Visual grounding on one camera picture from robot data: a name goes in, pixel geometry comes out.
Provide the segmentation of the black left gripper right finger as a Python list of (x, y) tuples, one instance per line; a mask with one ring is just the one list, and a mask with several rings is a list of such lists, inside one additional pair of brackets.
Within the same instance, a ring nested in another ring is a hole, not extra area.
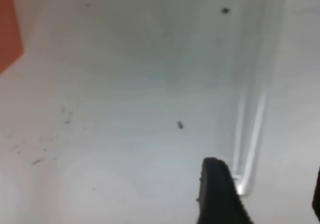
[(314, 213), (318, 219), (318, 221), (320, 221), (320, 169), (318, 171), (318, 175), (317, 175), (317, 180), (316, 180), (316, 186), (315, 186), (315, 190), (314, 190), (314, 194), (313, 194), (313, 201), (312, 201), (312, 208), (314, 210)]

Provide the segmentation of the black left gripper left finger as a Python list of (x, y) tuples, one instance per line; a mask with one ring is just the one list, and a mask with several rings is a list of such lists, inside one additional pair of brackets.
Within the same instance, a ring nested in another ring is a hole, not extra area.
[(197, 223), (253, 223), (227, 164), (214, 157), (202, 163)]

